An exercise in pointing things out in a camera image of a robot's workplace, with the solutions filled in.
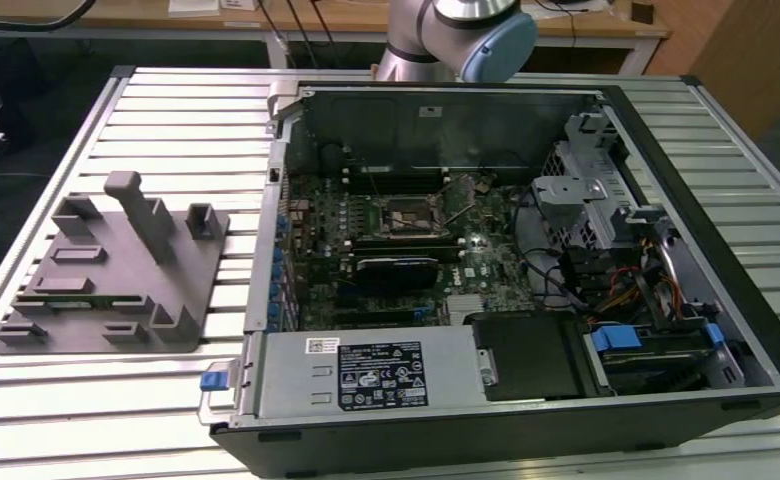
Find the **barcode sticker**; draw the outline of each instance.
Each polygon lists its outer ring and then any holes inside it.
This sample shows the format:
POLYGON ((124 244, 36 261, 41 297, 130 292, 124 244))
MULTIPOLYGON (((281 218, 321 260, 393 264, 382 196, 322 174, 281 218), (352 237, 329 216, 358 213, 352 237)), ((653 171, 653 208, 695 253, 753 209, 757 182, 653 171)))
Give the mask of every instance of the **barcode sticker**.
POLYGON ((337 347, 340 347, 340 337, 309 338, 305 353, 337 353, 337 347))

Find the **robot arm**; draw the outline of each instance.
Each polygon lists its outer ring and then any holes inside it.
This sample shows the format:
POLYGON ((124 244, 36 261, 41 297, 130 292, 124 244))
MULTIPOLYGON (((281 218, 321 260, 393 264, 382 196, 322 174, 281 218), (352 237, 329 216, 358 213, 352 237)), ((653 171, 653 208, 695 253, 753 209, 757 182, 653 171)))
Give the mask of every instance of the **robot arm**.
POLYGON ((393 0, 385 81, 505 82, 533 51, 539 28, 520 0, 393 0))

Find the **black cable in background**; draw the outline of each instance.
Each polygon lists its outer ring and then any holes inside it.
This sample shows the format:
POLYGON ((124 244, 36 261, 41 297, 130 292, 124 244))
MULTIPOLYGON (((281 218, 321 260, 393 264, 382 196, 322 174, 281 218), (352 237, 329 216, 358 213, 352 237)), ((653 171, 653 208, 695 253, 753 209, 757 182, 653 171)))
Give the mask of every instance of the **black cable in background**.
POLYGON ((272 28, 272 33, 274 33, 274 38, 278 41, 278 44, 281 45, 281 48, 284 49, 284 53, 286 54, 286 58, 289 59, 290 63, 293 64, 293 68, 298 68, 298 64, 296 63, 296 57, 293 57, 293 54, 289 51, 289 45, 286 43, 286 40, 284 39, 284 35, 281 35, 281 31, 278 30, 277 25, 274 24, 274 21, 272 20, 272 15, 269 15, 269 10, 266 10, 266 4, 264 3, 266 0, 260 0, 260 9, 262 10, 262 14, 266 17, 266 22, 269 22, 269 28, 272 28))
POLYGON ((301 35, 305 37, 305 46, 308 47, 308 55, 310 55, 310 61, 313 62, 313 68, 317 70, 320 69, 320 62, 316 59, 316 55, 313 53, 313 46, 310 45, 310 38, 308 37, 308 32, 305 30, 305 26, 301 24, 301 17, 298 16, 298 12, 296 11, 296 6, 293 5, 293 0, 286 0, 286 4, 289 5, 289 10, 293 12, 293 18, 296 19, 296 24, 298 25, 298 30, 301 30, 301 35))
POLYGON ((328 24, 325 23, 325 17, 322 16, 322 11, 320 10, 318 1, 320 0, 310 0, 310 4, 313 5, 313 10, 316 11, 316 16, 320 17, 320 23, 322 24, 322 29, 325 30, 325 35, 328 35, 328 43, 330 43, 332 50, 334 52, 334 62, 337 63, 337 68, 342 68, 342 61, 340 58, 340 52, 337 51, 337 43, 334 42, 334 37, 332 36, 332 31, 328 28, 328 24))
POLYGON ((48 23, 21 23, 0 20, 0 30, 8 32, 54 32, 76 22, 94 7, 97 0, 85 0, 66 17, 48 23))
POLYGON ((568 51, 568 69, 573 70, 575 48, 577 47, 577 26, 575 25, 575 13, 587 13, 587 12, 589 12, 589 9, 588 8, 568 9, 560 3, 555 3, 555 5, 559 8, 552 8, 552 7, 548 7, 544 3, 541 3, 541 0, 536 0, 536 3, 545 10, 548 10, 551 12, 565 12, 565 13, 568 13, 568 16, 571 17, 571 21, 572 21, 572 48, 568 51))

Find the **white label sticker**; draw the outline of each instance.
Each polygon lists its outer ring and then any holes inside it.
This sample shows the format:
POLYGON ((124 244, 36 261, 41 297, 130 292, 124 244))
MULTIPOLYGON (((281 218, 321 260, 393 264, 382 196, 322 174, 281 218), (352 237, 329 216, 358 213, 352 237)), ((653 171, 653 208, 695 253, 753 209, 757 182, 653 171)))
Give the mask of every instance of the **white label sticker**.
POLYGON ((420 118, 441 118, 444 107, 420 107, 420 118))
POLYGON ((225 27, 232 28, 260 28, 262 24, 257 22, 225 22, 225 27))
POLYGON ((340 338, 309 338, 305 353, 337 353, 340 338))

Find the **table leg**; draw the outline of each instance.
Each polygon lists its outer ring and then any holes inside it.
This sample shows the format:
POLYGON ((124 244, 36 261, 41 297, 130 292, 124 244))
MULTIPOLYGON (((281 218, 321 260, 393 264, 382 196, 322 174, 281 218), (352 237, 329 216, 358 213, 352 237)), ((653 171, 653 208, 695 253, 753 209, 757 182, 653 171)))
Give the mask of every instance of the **table leg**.
POLYGON ((269 51, 269 66, 281 70, 289 68, 286 50, 281 42, 278 42, 274 32, 266 32, 264 34, 264 42, 266 42, 266 50, 269 51))
POLYGON ((645 68, 648 68, 657 51, 657 45, 660 45, 660 38, 637 38, 636 46, 625 58, 619 75, 643 75, 645 73, 645 68))

